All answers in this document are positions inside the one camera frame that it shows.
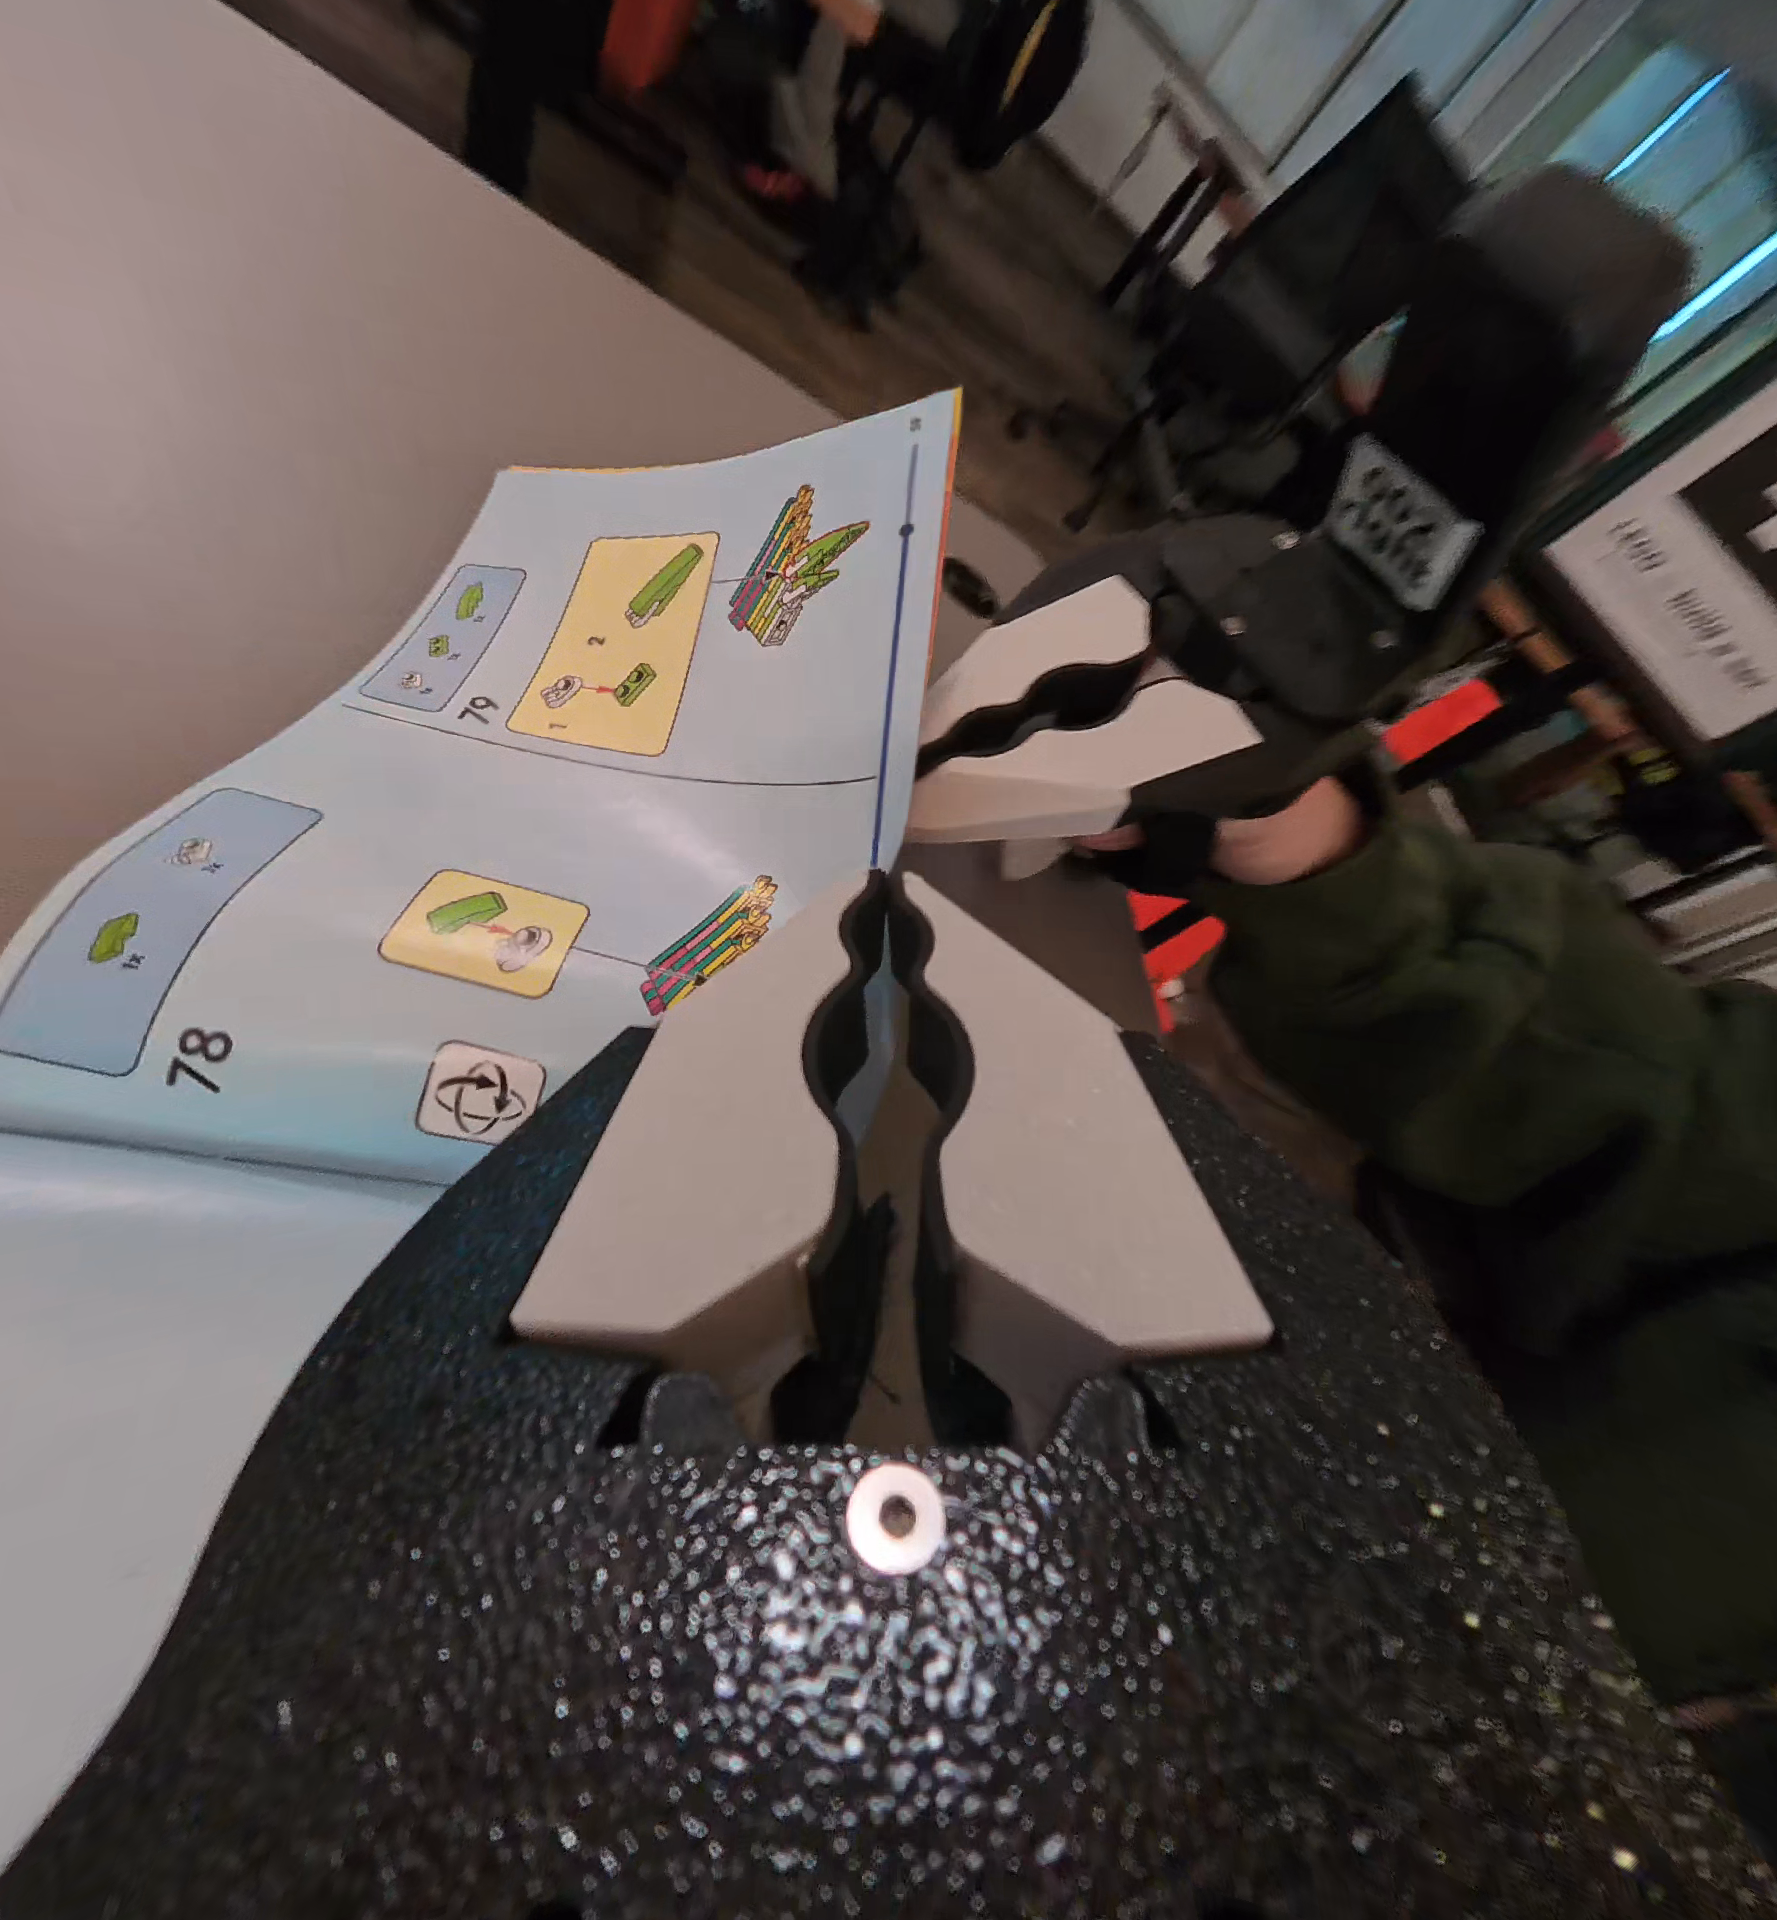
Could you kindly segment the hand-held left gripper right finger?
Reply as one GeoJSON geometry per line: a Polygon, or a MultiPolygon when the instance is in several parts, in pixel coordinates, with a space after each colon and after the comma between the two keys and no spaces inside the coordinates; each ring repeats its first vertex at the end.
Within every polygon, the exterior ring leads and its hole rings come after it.
{"type": "Polygon", "coordinates": [[[937,1117],[914,1274],[933,1437],[1033,1451],[1091,1380],[1265,1349],[1132,1037],[920,876],[891,879],[889,936],[937,1117]]]}

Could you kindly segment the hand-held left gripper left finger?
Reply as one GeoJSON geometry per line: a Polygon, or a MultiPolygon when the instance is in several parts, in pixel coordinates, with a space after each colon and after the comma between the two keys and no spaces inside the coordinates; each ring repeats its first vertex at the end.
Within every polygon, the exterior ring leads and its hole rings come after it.
{"type": "Polygon", "coordinates": [[[710,1380],[759,1441],[843,1441],[893,1205],[860,1156],[896,1047],[893,891],[837,880],[667,1011],[511,1311],[511,1333],[710,1380]]]}

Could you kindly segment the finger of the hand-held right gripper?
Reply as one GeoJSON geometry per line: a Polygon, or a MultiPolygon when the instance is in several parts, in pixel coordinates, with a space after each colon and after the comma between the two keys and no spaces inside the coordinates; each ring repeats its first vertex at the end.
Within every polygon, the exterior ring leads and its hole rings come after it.
{"type": "Polygon", "coordinates": [[[1043,874],[1125,819],[1137,786],[1262,745],[1243,708],[1189,682],[1150,682],[1096,727],[1029,734],[995,756],[956,756],[917,778],[905,839],[993,845],[1000,876],[1043,874]]]}
{"type": "Polygon", "coordinates": [[[1148,603],[1121,577],[988,626],[925,690],[921,752],[1001,748],[1023,722],[1116,699],[1148,647],[1148,603]]]}

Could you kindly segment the person's right forearm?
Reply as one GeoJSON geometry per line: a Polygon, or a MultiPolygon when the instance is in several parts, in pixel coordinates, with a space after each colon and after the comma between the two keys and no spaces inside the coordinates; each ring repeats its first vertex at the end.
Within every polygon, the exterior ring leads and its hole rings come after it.
{"type": "Polygon", "coordinates": [[[1673,973],[1550,851],[1361,801],[1377,827],[1328,872],[1207,874],[1212,987],[1259,1069],[1464,1206],[1577,1178],[1657,1252],[1777,1239],[1777,991],[1673,973]]]}

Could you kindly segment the lego instruction booklet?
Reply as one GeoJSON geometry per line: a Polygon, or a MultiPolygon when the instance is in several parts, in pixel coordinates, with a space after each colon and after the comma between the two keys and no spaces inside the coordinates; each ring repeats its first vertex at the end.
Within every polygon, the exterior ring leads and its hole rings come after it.
{"type": "Polygon", "coordinates": [[[0,1869],[300,1358],[625,1030],[895,861],[961,391],[503,472],[414,617],[0,958],[0,1869]]]}

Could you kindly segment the person's right hand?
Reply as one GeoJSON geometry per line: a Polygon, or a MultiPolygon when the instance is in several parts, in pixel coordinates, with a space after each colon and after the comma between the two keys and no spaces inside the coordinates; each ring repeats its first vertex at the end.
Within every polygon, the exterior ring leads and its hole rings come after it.
{"type": "Polygon", "coordinates": [[[1376,827],[1376,805],[1341,778],[1323,778],[1275,814],[1223,822],[1209,872],[1247,886],[1298,882],[1348,862],[1376,827]]]}

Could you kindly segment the black office chair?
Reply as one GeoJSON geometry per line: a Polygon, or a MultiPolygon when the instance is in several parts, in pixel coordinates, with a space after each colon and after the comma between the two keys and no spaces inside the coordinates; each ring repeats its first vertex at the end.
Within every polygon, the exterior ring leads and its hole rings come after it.
{"type": "Polygon", "coordinates": [[[1412,299],[1429,250],[1470,196],[1417,77],[1216,250],[1157,324],[1131,415],[1102,447],[1064,526],[1083,531],[1132,472],[1155,509],[1225,491],[1212,466],[1253,468],[1339,425],[1344,359],[1412,299]]]}

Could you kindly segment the framed black-white tag sign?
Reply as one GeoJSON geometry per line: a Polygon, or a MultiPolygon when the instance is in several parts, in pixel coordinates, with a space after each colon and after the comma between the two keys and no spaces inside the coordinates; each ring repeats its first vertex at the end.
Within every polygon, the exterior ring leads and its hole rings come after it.
{"type": "Polygon", "coordinates": [[[1777,753],[1777,346],[1619,456],[1517,579],[1674,750],[1777,753]]]}

